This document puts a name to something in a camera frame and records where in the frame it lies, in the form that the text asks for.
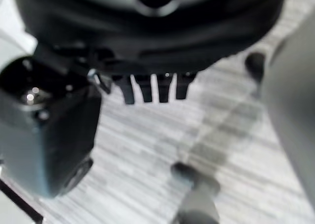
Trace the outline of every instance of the screw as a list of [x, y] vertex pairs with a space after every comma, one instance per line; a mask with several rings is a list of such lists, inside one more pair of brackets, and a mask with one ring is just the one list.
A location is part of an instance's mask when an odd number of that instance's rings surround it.
[[47, 110], [43, 110], [38, 113], [37, 117], [42, 121], [46, 121], [49, 119], [50, 115]]
[[72, 90], [73, 90], [73, 86], [72, 86], [72, 85], [67, 85], [67, 86], [65, 87], [65, 89], [66, 89], [67, 91], [72, 91]]
[[33, 66], [32, 66], [32, 64], [31, 64], [31, 62], [29, 60], [24, 59], [22, 61], [22, 64], [26, 68], [26, 70], [28, 70], [28, 71], [32, 71], [33, 70]]

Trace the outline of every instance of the light gray floor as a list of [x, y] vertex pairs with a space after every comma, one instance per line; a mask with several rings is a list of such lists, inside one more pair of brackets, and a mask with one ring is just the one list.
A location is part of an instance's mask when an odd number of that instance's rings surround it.
[[[281, 21], [252, 49], [272, 52], [314, 4], [287, 0]], [[221, 183], [216, 205], [222, 224], [313, 224], [315, 215], [244, 71], [248, 51], [199, 74], [186, 101], [143, 105], [138, 93], [139, 103], [125, 106], [115, 88], [104, 101], [95, 165], [79, 187], [56, 200], [16, 190], [49, 224], [167, 224], [188, 190], [169, 172], [183, 160]]]

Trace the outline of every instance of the gray cylindrical part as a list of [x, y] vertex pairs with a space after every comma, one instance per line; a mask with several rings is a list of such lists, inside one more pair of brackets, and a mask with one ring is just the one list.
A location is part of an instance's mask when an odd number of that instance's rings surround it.
[[315, 207], [315, 13], [281, 45], [266, 72], [263, 101]]
[[176, 224], [219, 224], [219, 214], [213, 202], [216, 189], [199, 183], [183, 201]]

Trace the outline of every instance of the black plastic housing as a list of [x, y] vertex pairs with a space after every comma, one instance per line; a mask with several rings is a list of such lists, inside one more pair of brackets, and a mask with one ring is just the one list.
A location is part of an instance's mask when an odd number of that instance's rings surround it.
[[[21, 93], [30, 87], [51, 97], [27, 105]], [[82, 163], [92, 165], [100, 106], [100, 93], [83, 77], [61, 77], [29, 58], [10, 64], [0, 75], [0, 150], [10, 177], [43, 197], [71, 190]]]
[[261, 39], [283, 0], [206, 0], [162, 17], [86, 0], [16, 0], [27, 31], [52, 48], [108, 48], [112, 75], [198, 72]]

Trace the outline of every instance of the black plastic tab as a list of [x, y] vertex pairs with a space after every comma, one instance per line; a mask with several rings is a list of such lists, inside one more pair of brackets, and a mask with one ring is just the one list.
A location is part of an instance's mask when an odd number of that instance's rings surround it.
[[151, 76], [135, 75], [134, 78], [137, 84], [140, 86], [144, 102], [152, 102]]
[[169, 87], [173, 80], [173, 74], [157, 75], [157, 85], [159, 93], [159, 102], [167, 103], [169, 97]]
[[197, 76], [196, 73], [189, 73], [189, 72], [187, 72], [186, 74], [177, 75], [177, 88], [176, 88], [177, 100], [184, 100], [187, 98], [189, 85], [195, 80], [196, 76]]
[[130, 76], [113, 76], [114, 83], [119, 86], [123, 92], [125, 104], [134, 104], [134, 94]]

